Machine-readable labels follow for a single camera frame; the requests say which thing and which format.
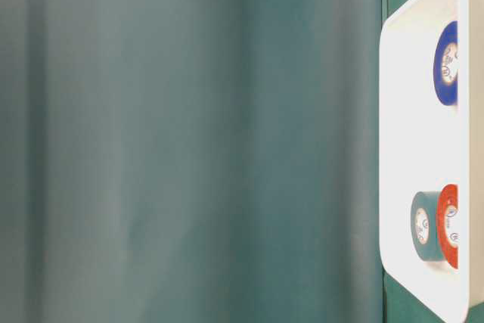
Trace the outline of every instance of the teal curtain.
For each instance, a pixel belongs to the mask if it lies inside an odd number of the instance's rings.
[[[380,0],[0,9],[2,321],[382,321]]]

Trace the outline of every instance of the white tray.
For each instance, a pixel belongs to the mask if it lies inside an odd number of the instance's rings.
[[[433,57],[458,21],[458,105],[439,102]],[[415,252],[418,191],[458,185],[459,269]],[[447,322],[484,301],[484,0],[408,0],[380,37],[380,253],[385,270]]]

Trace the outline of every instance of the red tape roll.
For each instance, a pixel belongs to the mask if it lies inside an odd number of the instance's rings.
[[[457,226],[458,197],[457,185],[446,185],[440,192],[437,204],[437,236],[445,259],[455,269],[458,268],[459,231]]]

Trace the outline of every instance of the tape label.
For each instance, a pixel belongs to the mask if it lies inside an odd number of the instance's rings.
[[[452,84],[457,78],[458,69],[457,44],[449,43],[442,56],[442,80],[447,85]]]
[[[419,208],[415,213],[415,231],[417,237],[422,245],[425,245],[429,240],[429,216],[423,208]]]
[[[458,209],[455,206],[448,206],[445,210],[445,236],[452,247],[459,246],[459,232],[458,232]]]

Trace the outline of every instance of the electrical tape roll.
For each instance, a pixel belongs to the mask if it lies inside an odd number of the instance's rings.
[[[433,58],[433,85],[440,102],[447,106],[457,103],[457,21],[449,23],[440,35]]]
[[[436,228],[439,195],[439,192],[418,192],[411,204],[411,236],[415,250],[423,261],[444,260]]]
[[[457,185],[446,185],[437,204],[437,235],[445,259],[458,268],[459,224]]]

